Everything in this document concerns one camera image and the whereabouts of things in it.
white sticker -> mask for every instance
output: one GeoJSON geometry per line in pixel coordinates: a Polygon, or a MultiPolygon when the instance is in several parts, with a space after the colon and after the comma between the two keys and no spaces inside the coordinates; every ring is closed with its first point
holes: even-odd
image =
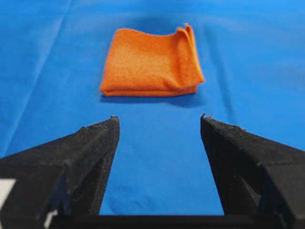
{"type": "Polygon", "coordinates": [[[0,179],[0,210],[3,207],[4,202],[10,194],[10,191],[14,187],[16,179],[0,179]]]}

